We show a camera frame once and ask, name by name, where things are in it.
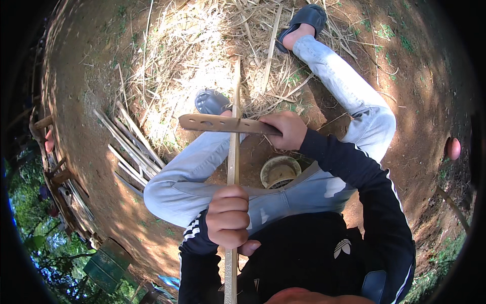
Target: light blue jeans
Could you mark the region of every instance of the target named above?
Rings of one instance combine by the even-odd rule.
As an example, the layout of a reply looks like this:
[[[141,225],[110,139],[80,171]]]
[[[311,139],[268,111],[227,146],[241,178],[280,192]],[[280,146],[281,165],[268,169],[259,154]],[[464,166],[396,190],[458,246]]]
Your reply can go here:
[[[395,133],[395,116],[390,107],[348,63],[313,36],[300,38],[292,51],[354,118],[342,141],[355,143],[379,163]],[[150,212],[186,227],[207,208],[214,192],[224,187],[204,182],[225,160],[228,150],[229,133],[205,132],[199,136],[145,187],[143,196]],[[316,161],[282,188],[245,190],[250,196],[250,235],[289,215],[340,213],[356,191],[322,171]]]

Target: black jacket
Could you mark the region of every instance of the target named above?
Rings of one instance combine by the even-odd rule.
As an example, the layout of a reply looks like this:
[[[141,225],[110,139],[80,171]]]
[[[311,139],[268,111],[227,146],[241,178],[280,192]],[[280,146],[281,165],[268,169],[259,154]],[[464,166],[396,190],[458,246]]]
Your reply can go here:
[[[346,229],[335,212],[293,215],[250,236],[261,246],[238,276],[238,303],[264,303],[289,287],[330,296],[361,295],[398,303],[415,270],[415,244],[389,170],[353,143],[308,130],[300,152],[323,171],[358,189],[363,204],[364,238]],[[208,238],[206,210],[184,232],[180,304],[223,303],[218,245]]]

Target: hand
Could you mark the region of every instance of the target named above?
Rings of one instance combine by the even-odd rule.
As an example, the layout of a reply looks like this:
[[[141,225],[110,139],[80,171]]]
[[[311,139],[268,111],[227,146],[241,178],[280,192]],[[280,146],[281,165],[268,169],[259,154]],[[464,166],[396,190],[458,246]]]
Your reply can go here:
[[[299,150],[307,134],[307,126],[295,112],[285,111],[260,117],[262,123],[274,126],[283,136],[267,135],[277,149]]]
[[[227,249],[240,247],[241,254],[250,256],[261,243],[248,241],[246,228],[250,224],[250,216],[247,212],[248,193],[242,187],[231,185],[216,191],[206,214],[211,242]]]

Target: black slide sandal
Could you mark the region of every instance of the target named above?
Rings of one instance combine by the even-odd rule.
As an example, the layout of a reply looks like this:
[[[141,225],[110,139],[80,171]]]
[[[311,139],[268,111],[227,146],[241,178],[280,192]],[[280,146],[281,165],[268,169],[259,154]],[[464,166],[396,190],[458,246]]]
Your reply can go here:
[[[202,89],[197,92],[194,104],[201,114],[221,115],[224,111],[230,110],[229,99],[213,89]]]
[[[299,28],[301,23],[306,23],[310,24],[315,28],[315,35],[314,38],[319,35],[319,33],[322,31],[324,26],[326,25],[326,20],[327,20],[326,12],[322,7],[320,7],[317,4],[307,4],[303,8],[300,9],[300,11],[297,12],[297,14],[290,20],[289,23],[289,28],[282,30],[280,34],[277,37],[277,43],[276,46],[277,48],[282,52],[282,53],[288,53],[289,50],[287,50],[283,46],[283,38],[288,34],[296,29]]]

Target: sleeve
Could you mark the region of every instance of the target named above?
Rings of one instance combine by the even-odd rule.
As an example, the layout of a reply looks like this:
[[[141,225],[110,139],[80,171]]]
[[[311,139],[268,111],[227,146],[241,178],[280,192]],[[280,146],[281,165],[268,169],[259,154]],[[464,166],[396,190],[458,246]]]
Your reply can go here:
[[[353,143],[308,130],[300,153],[323,171],[358,189],[363,204],[364,241],[381,258],[387,274],[381,303],[398,303],[407,294],[415,271],[415,243],[388,169]]]
[[[206,225],[207,210],[198,214],[184,231],[184,240],[180,250],[180,304],[212,303],[214,294],[221,286],[216,255],[218,245],[208,237]]]

